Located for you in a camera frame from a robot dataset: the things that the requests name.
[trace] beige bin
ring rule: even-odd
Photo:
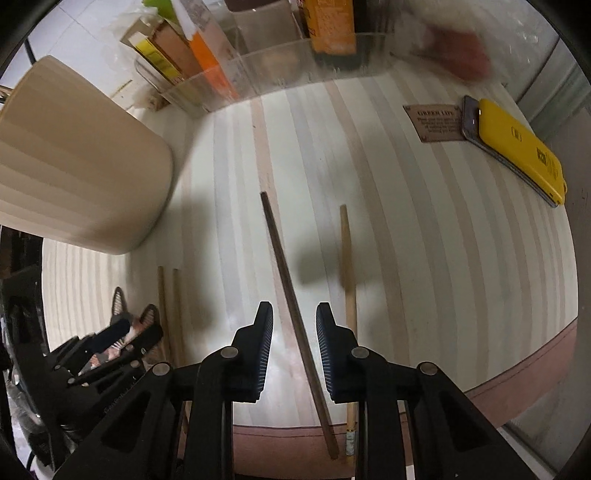
[[[123,254],[153,227],[172,169],[162,138],[53,57],[0,110],[0,225]]]

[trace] white table surface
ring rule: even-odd
[[[198,362],[274,308],[261,400],[235,423],[319,424],[259,199],[279,223],[295,291],[322,377],[315,309],[344,325],[339,205],[349,210],[358,279],[358,340],[389,361],[438,364],[463,390],[516,365],[577,316],[573,243],[564,207],[550,208],[468,142],[423,144],[402,106],[460,105],[470,94],[525,123],[499,84],[465,86],[403,62],[375,78],[276,92],[190,120],[173,106],[140,112],[170,144],[172,197],[149,237],[111,256],[43,245],[50,346],[109,322],[114,288],[132,311],[158,304],[157,266],[181,270],[182,343]],[[326,394],[332,422],[345,406]]]

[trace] wooden dowel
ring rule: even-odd
[[[316,371],[314,358],[312,357],[312,351],[310,350],[310,344],[308,342],[308,336],[306,335],[306,328],[304,327],[304,320],[301,317],[296,293],[294,291],[293,283],[291,282],[290,271],[287,266],[287,260],[285,259],[285,253],[281,246],[279,231],[277,230],[277,224],[275,223],[273,211],[271,210],[271,203],[269,202],[269,197],[266,192],[261,192],[261,201],[263,211],[265,212],[265,219],[267,220],[269,236],[271,237],[271,244],[273,246],[273,251],[275,252],[275,260],[277,261],[281,284],[283,285],[283,290],[285,292],[287,307],[290,311],[291,322],[295,331],[295,339],[300,350],[308,384],[310,385],[316,413],[320,419],[324,441],[326,442],[330,458],[337,459],[339,457],[339,445],[336,441],[332,425],[330,424],[329,409],[326,405],[326,400],[324,399],[322,384],[320,383],[320,378]]]
[[[347,206],[340,206],[340,237],[341,237],[341,282],[345,291],[345,319],[347,328],[357,337],[357,292],[355,287],[355,271],[353,270],[353,246]],[[345,455],[347,462],[353,462],[355,455],[355,430],[357,424],[357,405],[347,403],[347,434]]]

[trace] brown label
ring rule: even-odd
[[[455,105],[404,105],[421,142],[464,140],[462,110]]]

